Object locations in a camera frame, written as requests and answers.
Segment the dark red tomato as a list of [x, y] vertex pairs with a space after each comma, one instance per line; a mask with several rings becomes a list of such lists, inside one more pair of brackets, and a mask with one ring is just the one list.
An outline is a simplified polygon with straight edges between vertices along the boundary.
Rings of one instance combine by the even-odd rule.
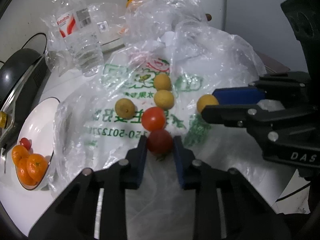
[[172, 152], [173, 138], [165, 129], [152, 131], [147, 139], [149, 152], [162, 161]]

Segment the small white dish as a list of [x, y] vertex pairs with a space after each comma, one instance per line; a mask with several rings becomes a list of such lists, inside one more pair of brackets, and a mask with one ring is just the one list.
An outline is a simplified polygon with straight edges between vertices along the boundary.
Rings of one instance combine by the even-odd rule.
[[124, 45], [123, 34], [125, 29], [119, 26], [109, 26], [99, 34], [99, 43], [103, 53], [112, 51]]

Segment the yellow kumquat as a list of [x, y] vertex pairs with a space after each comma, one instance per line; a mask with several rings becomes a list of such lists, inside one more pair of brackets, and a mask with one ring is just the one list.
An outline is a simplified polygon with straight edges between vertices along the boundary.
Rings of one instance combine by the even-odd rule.
[[159, 91], [159, 90], [170, 91], [171, 90], [171, 79], [167, 74], [161, 73], [161, 74], [158, 74], [154, 78], [153, 85], [157, 91]]
[[213, 106], [219, 105], [217, 98], [215, 96], [213, 96], [212, 94], [205, 94], [205, 95], [201, 96], [199, 98], [199, 100], [197, 101], [196, 108], [197, 108], [198, 113], [201, 114], [203, 109], [206, 106], [211, 106], [211, 105], [213, 105]]
[[154, 102], [157, 107], [163, 110], [169, 110], [174, 106], [174, 96], [171, 91], [159, 90], [154, 96]]

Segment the white plate black rim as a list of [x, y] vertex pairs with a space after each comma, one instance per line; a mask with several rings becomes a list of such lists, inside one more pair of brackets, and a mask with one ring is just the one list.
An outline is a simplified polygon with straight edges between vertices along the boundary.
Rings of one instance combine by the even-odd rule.
[[48, 184], [47, 176], [54, 155], [53, 122], [58, 105], [59, 100], [54, 97], [47, 98], [40, 102], [26, 118], [18, 136], [17, 145], [20, 145], [21, 138], [29, 139], [31, 142], [29, 155], [33, 153], [41, 154], [48, 162], [48, 168], [44, 177], [39, 183], [36, 183], [36, 185], [25, 185], [20, 182], [18, 178], [21, 186], [28, 191], [40, 190]]

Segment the printed plastic shopping bag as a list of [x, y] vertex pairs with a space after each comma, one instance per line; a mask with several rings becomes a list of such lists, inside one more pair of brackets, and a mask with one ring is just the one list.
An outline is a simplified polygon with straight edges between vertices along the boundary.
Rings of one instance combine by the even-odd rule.
[[[174, 106], [165, 111], [167, 131], [181, 136], [184, 146], [210, 166], [220, 170], [235, 167], [253, 186], [260, 184], [266, 168], [254, 139], [244, 129], [207, 124], [196, 109], [204, 94], [255, 80], [177, 72], [158, 49], [155, 44], [150, 51], [132, 45], [114, 52], [93, 79], [60, 103], [54, 119], [53, 168], [48, 176], [53, 197], [83, 168], [108, 168], [136, 147], [141, 136], [149, 135], [141, 118], [155, 105], [153, 81], [161, 73], [170, 77], [174, 95]], [[116, 114], [115, 104], [122, 98], [136, 107], [132, 119]]]

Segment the bright red tomato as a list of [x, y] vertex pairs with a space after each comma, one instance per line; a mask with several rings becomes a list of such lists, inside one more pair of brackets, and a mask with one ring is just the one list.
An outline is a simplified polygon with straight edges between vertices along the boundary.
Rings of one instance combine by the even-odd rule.
[[142, 126], [152, 132], [155, 130], [163, 129], [167, 120], [163, 109], [159, 107], [151, 107], [144, 111], [141, 123]]

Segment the clear plastic water bottle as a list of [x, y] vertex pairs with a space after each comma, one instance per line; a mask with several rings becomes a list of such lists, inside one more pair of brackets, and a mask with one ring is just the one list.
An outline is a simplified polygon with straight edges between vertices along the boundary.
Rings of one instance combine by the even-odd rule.
[[54, 16], [76, 68], [85, 77], [97, 74], [104, 57], [86, 2], [57, 0]]

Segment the yellow-green small citrus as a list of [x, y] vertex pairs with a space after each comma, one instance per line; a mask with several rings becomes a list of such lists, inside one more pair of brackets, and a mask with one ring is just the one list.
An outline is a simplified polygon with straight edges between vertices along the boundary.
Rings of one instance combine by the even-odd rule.
[[131, 100], [122, 98], [116, 102], [115, 111], [123, 119], [132, 119], [135, 115], [136, 107]]

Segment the crumpled clear plastic bag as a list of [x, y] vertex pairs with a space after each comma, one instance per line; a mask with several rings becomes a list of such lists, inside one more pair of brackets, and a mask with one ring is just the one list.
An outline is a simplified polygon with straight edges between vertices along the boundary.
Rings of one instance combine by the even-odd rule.
[[177, 72], [243, 82], [266, 74], [247, 41], [209, 25], [200, 0], [133, 0], [125, 22], [126, 45], [146, 51], [157, 45]]

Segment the small red tomato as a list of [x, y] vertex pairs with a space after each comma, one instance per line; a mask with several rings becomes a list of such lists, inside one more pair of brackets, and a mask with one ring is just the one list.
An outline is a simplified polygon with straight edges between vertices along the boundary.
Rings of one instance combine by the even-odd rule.
[[28, 151], [31, 149], [31, 142], [27, 138], [21, 138], [20, 145], [22, 145]]

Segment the stainless steel gas stove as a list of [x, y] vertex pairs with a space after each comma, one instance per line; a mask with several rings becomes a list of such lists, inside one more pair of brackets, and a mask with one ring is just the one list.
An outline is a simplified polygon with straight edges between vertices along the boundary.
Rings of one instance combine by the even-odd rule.
[[44, 57], [41, 56], [28, 66], [26, 72], [3, 101], [1, 111], [7, 115], [5, 128], [1, 129], [1, 150], [3, 155], [16, 143], [22, 125], [31, 112], [33, 101], [47, 73], [48, 67]]

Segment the gold stove knob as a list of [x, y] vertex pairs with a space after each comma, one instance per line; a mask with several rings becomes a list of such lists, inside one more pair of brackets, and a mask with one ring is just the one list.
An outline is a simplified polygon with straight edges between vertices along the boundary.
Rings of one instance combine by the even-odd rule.
[[7, 113], [0, 111], [0, 128], [5, 129], [7, 126], [8, 115]]

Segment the large orange mandarin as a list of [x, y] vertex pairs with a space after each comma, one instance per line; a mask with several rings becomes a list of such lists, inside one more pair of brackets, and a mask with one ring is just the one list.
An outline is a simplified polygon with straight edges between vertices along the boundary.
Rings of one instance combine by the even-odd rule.
[[29, 155], [26, 167], [29, 176], [39, 183], [42, 178], [44, 177], [47, 168], [48, 168], [48, 162], [46, 161], [45, 157], [38, 153], [33, 153]]

